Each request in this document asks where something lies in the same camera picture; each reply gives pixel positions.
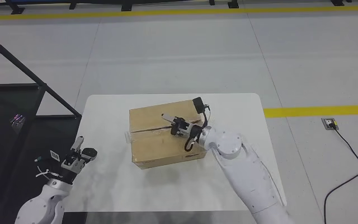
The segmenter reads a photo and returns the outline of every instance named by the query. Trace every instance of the white table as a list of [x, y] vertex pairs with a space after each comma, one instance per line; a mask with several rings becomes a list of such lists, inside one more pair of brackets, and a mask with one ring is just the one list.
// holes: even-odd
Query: white table
[[257, 94], [92, 95], [78, 135], [98, 151], [65, 198], [67, 212], [237, 211], [237, 197], [211, 152], [201, 160], [141, 170], [131, 162], [129, 110], [201, 96], [209, 125], [240, 132], [257, 147], [286, 204], [275, 154]]

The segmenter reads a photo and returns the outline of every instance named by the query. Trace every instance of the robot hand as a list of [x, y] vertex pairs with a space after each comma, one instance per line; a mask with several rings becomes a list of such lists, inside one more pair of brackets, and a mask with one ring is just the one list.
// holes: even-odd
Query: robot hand
[[242, 142], [234, 159], [224, 158], [215, 147], [211, 149], [231, 187], [257, 223], [294, 224], [275, 194], [269, 172], [247, 142]]
[[78, 137], [73, 143], [70, 154], [61, 164], [61, 174], [52, 172], [52, 179], [43, 186], [41, 194], [28, 200], [19, 210], [15, 224], [61, 224], [64, 215], [62, 200], [69, 195], [73, 180], [81, 172], [84, 166], [97, 157], [94, 148], [80, 150], [84, 138]]

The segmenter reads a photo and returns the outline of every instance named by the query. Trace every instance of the black wire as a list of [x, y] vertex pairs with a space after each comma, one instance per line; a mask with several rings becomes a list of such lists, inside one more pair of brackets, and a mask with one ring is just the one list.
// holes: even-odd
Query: black wire
[[[333, 129], [337, 132], [337, 134], [347, 143], [347, 145], [349, 146], [349, 149], [352, 151], [352, 153], [355, 155], [355, 157], [358, 159], [357, 154], [354, 152], [354, 150], [352, 149], [351, 145], [345, 140], [345, 138], [343, 138], [343, 136], [341, 136], [341, 134], [337, 131], [337, 128], [333, 126]], [[350, 178], [349, 180], [347, 180], [346, 182], [344, 182], [343, 184], [337, 186], [336, 188], [334, 188], [333, 190], [331, 190], [326, 197], [324, 198], [324, 205], [323, 205], [323, 217], [324, 217], [324, 224], [327, 224], [327, 219], [326, 219], [326, 204], [327, 204], [327, 199], [329, 197], [330, 194], [332, 194], [335, 190], [337, 190], [338, 188], [340, 188], [341, 186], [351, 182], [352, 180], [356, 179], [358, 177], [358, 174], [355, 175], [354, 177]]]
[[333, 193], [333, 191], [337, 190], [338, 188], [340, 188], [341, 186], [351, 182], [352, 180], [354, 180], [356, 177], [358, 177], [358, 174], [355, 175], [354, 177], [350, 178], [349, 180], [347, 180], [346, 182], [344, 182], [343, 184], [339, 185], [338, 187], [334, 188], [333, 190], [331, 190], [325, 197], [324, 199], [324, 206], [323, 206], [323, 215], [324, 215], [324, 224], [327, 224], [327, 221], [326, 221], [326, 203], [327, 203], [327, 198], [328, 196]]
[[353, 151], [351, 145], [345, 140], [345, 138], [343, 138], [343, 136], [341, 136], [341, 134], [337, 131], [337, 128], [334, 128], [334, 130], [337, 132], [337, 134], [347, 143], [347, 145], [349, 146], [349, 149], [352, 151], [352, 153], [354, 154], [354, 156], [357, 158], [358, 160], [358, 156], [357, 154]]

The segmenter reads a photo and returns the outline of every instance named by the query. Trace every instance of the gray floor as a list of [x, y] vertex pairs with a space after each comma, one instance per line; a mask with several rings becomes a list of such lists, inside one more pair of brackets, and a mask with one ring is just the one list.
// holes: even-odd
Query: gray floor
[[[93, 94], [255, 92], [264, 108], [358, 105], [358, 12], [0, 21], [0, 43], [79, 112]], [[28, 82], [0, 58], [0, 82]], [[39, 114], [68, 113], [47, 96]], [[358, 150], [357, 116], [335, 116]], [[358, 163], [320, 117], [266, 119], [288, 211], [323, 223]], [[356, 223], [358, 180], [329, 223]], [[90, 213], [87, 223], [254, 223], [247, 212]]]

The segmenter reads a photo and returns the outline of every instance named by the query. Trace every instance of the black stand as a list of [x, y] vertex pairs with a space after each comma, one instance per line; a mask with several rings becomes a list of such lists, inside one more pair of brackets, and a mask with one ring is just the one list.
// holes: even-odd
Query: black stand
[[22, 12], [25, 10], [25, 8], [19, 8], [19, 6], [17, 6], [17, 4], [12, 3], [11, 0], [5, 0], [5, 2], [12, 9], [12, 12], [11, 12], [12, 15], [22, 14]]
[[[0, 223], [13, 223], [21, 206], [39, 195], [47, 182], [35, 178], [39, 171], [34, 159], [49, 150], [64, 158], [82, 116], [2, 45], [0, 54], [35, 81], [0, 85]], [[45, 93], [73, 115], [36, 115]]]
[[343, 0], [331, 0], [334, 6], [344, 6]]
[[239, 4], [237, 3], [237, 0], [232, 0], [231, 2], [228, 2], [229, 8], [239, 8]]
[[74, 10], [74, 8], [76, 8], [76, 5], [77, 5], [77, 3], [72, 1], [71, 4], [69, 5], [69, 9]]
[[122, 10], [122, 12], [130, 12], [130, 11], [132, 11], [132, 2], [131, 2], [131, 0], [123, 0], [121, 10]]

